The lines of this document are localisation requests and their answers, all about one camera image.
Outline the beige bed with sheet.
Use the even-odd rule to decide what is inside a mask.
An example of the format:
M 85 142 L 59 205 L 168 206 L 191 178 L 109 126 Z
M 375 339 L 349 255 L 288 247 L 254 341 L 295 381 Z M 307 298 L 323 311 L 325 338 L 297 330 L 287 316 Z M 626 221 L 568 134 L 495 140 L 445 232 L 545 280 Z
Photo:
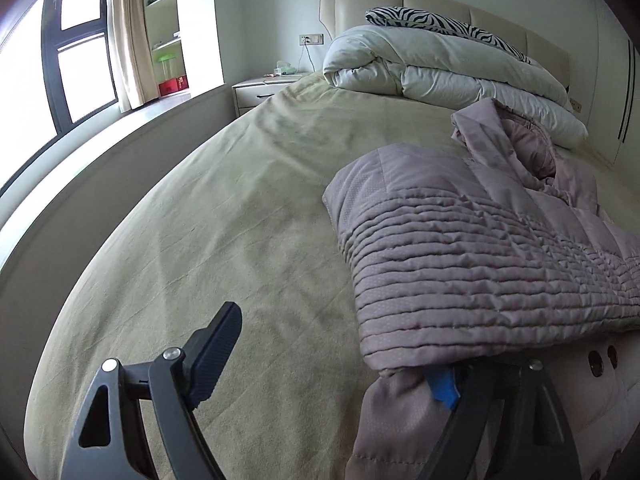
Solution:
M 196 412 L 231 479 L 349 479 L 364 394 L 352 276 L 323 194 L 393 144 L 463 153 L 457 110 L 305 77 L 215 134 L 154 186 L 96 253 L 30 389 L 30 468 L 61 478 L 90 382 L 109 358 L 183 344 L 227 300 L 242 334 Z

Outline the white wall shelf unit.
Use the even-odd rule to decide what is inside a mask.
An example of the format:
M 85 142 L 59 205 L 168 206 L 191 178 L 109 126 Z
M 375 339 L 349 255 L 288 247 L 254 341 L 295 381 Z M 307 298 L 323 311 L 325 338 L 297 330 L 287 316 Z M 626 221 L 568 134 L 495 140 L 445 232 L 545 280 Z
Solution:
M 162 81 L 162 73 L 156 59 L 165 53 L 173 53 L 175 77 L 186 75 L 184 67 L 181 32 L 178 17 L 178 0 L 144 0 L 146 34 L 148 35 L 155 81 Z

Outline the green lamp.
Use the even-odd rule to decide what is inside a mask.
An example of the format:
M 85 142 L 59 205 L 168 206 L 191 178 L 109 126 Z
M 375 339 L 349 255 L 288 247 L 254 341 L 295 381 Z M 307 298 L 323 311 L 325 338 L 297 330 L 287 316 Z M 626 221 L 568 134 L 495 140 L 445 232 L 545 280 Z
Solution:
M 176 57 L 173 53 L 162 54 L 156 59 L 162 73 L 162 81 L 175 77 L 175 59 Z

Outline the mauve quilted down coat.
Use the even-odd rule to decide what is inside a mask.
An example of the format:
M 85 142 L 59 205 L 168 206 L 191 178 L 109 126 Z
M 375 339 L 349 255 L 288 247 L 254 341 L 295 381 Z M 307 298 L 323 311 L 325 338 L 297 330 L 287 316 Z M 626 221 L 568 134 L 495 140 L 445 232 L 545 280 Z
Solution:
M 638 236 L 535 119 L 484 99 L 452 124 L 462 154 L 383 146 L 323 194 L 378 375 L 346 477 L 421 479 L 450 415 L 423 371 L 514 356 L 549 373 L 579 479 L 637 478 Z

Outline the white folded duvet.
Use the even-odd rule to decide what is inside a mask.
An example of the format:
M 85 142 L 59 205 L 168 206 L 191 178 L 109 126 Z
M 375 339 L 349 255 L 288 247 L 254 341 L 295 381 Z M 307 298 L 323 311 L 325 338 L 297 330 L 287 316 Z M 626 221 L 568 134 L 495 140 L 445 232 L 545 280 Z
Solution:
M 333 40 L 322 73 L 336 88 L 450 110 L 493 98 L 535 119 L 562 148 L 578 148 L 588 138 L 564 87 L 548 70 L 472 40 L 414 28 L 356 26 Z

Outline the white bedside table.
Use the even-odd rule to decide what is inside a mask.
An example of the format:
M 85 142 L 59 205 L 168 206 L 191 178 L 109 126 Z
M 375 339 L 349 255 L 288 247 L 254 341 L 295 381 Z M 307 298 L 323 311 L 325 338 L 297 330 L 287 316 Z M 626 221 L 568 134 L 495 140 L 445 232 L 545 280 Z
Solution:
M 294 84 L 305 73 L 284 76 L 262 76 L 244 80 L 232 86 L 233 103 L 236 116 L 240 117 L 262 104 L 289 84 Z

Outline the black framed window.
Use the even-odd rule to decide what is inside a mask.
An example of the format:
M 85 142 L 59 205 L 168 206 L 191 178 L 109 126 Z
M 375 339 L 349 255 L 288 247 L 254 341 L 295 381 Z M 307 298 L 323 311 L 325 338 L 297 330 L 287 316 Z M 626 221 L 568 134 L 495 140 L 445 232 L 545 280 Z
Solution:
M 107 0 L 37 0 L 1 48 L 1 189 L 116 103 Z

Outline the beige curtain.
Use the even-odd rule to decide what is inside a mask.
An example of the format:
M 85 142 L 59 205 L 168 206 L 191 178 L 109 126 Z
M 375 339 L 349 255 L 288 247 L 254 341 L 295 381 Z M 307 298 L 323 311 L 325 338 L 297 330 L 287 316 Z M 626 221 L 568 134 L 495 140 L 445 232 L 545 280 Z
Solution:
M 106 0 L 107 42 L 122 113 L 158 98 L 143 0 Z

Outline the zebra print pillow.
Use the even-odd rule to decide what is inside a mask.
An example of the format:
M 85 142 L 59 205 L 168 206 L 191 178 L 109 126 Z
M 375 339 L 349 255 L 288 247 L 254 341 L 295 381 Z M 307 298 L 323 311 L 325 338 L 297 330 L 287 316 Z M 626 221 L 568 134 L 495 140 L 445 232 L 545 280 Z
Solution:
M 367 10 L 364 17 L 371 25 L 416 28 L 445 36 L 459 37 L 506 52 L 520 62 L 527 64 L 532 62 L 526 54 L 492 32 L 435 12 L 406 6 L 375 6 Z

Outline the red box on sill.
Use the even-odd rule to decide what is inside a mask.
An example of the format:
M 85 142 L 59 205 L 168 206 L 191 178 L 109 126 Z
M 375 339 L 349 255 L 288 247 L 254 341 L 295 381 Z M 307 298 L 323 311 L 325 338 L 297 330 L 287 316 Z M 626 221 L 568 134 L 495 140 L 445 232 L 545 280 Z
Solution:
M 189 81 L 186 75 L 167 79 L 158 85 L 160 96 L 169 96 L 170 94 L 186 90 L 189 88 Z

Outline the wall power socket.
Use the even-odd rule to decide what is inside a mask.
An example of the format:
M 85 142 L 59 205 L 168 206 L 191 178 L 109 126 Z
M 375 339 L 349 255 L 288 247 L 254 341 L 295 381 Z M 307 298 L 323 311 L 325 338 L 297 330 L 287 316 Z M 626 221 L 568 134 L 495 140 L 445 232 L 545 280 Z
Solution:
M 324 38 L 322 34 L 300 35 L 298 42 L 301 46 L 322 46 Z

